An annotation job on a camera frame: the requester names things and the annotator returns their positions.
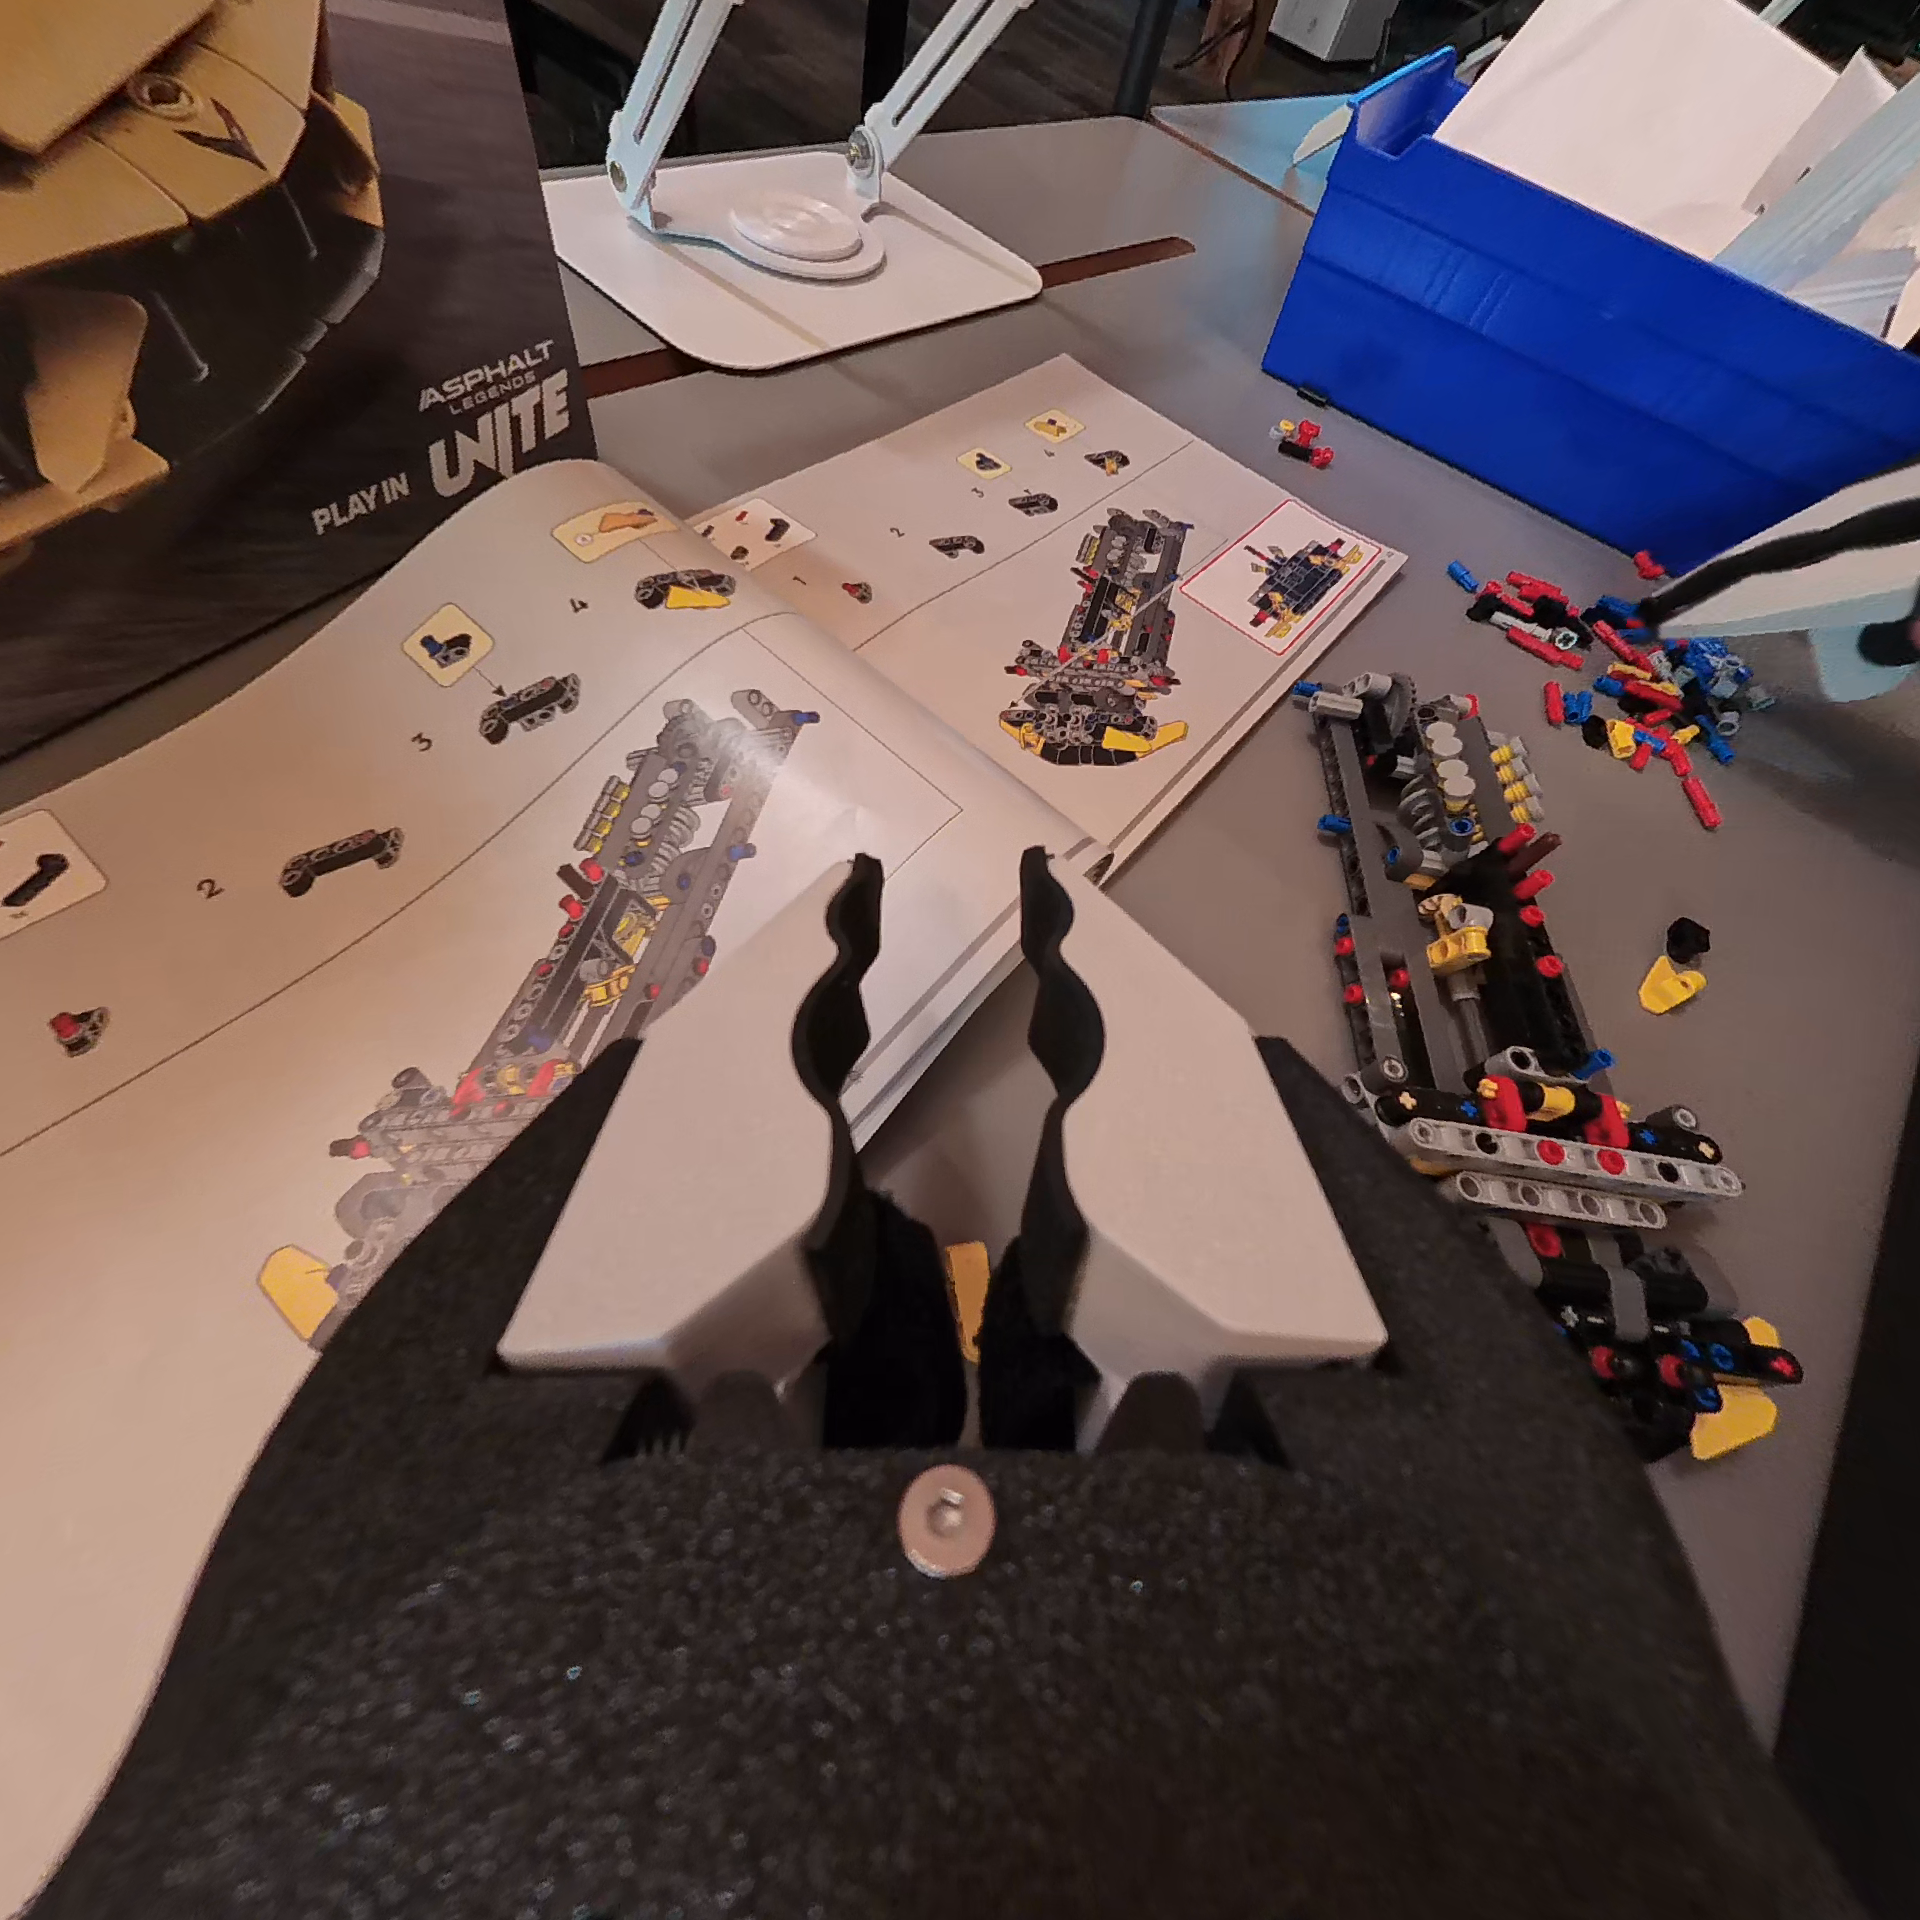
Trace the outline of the white paper bags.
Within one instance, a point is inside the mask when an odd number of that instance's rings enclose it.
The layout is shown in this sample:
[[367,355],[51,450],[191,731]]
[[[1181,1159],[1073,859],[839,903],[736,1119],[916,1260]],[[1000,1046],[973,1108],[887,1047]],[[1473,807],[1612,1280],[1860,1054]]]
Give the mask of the white paper bags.
[[1778,7],[1547,2],[1435,131],[1459,153],[1915,345],[1917,82]]

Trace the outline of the pile of mixed lego pins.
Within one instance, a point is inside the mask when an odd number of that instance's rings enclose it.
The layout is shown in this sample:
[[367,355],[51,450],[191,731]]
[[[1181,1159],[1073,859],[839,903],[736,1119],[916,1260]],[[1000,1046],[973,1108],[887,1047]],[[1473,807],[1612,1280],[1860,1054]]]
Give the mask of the pile of mixed lego pins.
[[1583,606],[1517,570],[1479,578],[1451,562],[1448,575],[1471,596],[1471,619],[1547,665],[1543,711],[1552,728],[1583,734],[1635,774],[1659,763],[1701,827],[1721,827],[1701,763],[1736,761],[1744,719],[1773,707],[1773,692],[1727,641],[1659,639],[1621,596]]

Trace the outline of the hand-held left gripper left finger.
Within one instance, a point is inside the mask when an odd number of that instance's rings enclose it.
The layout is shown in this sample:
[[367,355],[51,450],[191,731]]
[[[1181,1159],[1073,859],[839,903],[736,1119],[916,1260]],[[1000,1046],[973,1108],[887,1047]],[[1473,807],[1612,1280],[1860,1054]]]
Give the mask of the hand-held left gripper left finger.
[[842,1092],[871,1043],[882,868],[835,863],[655,1019],[499,1345],[519,1372],[777,1386],[850,1345],[877,1218]]

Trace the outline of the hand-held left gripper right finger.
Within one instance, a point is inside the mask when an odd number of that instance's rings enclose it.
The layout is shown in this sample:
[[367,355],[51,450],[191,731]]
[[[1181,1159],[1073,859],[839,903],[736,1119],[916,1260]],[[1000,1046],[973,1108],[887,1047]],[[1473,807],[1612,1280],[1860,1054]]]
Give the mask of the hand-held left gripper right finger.
[[1266,1366],[1371,1361],[1383,1316],[1234,1009],[1043,849],[1019,868],[1051,1102],[981,1320],[988,1449],[1093,1449],[1143,1377],[1210,1424]]

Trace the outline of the black lego set box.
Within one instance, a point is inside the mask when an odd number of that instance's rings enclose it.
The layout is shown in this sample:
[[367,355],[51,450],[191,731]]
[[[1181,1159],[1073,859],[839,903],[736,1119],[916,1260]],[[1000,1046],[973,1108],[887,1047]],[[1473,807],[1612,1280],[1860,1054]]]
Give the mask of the black lego set box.
[[503,6],[2,6],[2,755],[592,455]]

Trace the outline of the lego instruction booklet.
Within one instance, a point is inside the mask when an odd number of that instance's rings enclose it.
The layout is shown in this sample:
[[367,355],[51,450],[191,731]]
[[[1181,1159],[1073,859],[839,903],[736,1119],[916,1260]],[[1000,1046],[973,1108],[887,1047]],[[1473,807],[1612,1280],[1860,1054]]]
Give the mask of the lego instruction booklet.
[[1403,567],[1068,358],[721,510],[482,495],[4,819],[4,1914],[271,1430],[408,1249],[856,855],[856,1145]]

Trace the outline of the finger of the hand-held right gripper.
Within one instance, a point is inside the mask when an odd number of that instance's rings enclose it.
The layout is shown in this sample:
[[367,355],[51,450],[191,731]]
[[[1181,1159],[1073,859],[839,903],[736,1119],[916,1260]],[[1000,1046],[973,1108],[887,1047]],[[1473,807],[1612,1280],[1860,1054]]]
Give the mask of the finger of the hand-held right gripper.
[[1874,474],[1721,552],[1652,608],[1843,608],[1915,588],[1917,464]]
[[1809,642],[1817,690],[1859,704],[1912,681],[1917,668],[1917,543],[1871,544],[1803,567],[1754,571],[1705,592],[1707,570],[1651,596],[1641,619],[1657,633],[1749,648],[1764,635]]

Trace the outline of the white metal stand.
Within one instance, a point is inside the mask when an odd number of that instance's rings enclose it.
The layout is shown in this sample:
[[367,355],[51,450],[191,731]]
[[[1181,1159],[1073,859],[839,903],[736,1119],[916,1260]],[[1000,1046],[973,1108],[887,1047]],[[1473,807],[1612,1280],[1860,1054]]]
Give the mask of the white metal stand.
[[1041,294],[1017,255],[899,183],[899,158],[1023,2],[956,2],[842,151],[663,168],[730,2],[663,7],[601,176],[544,187],[561,264],[663,344],[735,372],[965,320]]

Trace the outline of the lego car chassis model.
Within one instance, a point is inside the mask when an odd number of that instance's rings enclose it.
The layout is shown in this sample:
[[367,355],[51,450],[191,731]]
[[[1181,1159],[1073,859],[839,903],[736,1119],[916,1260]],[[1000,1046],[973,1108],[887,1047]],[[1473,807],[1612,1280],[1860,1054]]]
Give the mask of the lego car chassis model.
[[1621,1102],[1545,920],[1547,858],[1525,745],[1467,696],[1403,675],[1304,681],[1329,786],[1316,831],[1347,911],[1333,964],[1355,1070],[1344,1097],[1479,1223],[1583,1359],[1645,1462],[1768,1438],[1803,1382],[1674,1234],[1743,1179],[1689,1107]]

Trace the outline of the blue plastic bin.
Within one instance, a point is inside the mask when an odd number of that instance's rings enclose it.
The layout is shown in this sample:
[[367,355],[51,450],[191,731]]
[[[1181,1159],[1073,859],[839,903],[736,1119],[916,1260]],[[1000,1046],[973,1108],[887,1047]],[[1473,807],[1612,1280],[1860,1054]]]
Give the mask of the blue plastic bin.
[[1917,361],[1435,140],[1368,87],[1265,370],[1623,554],[1692,570],[1917,450]]

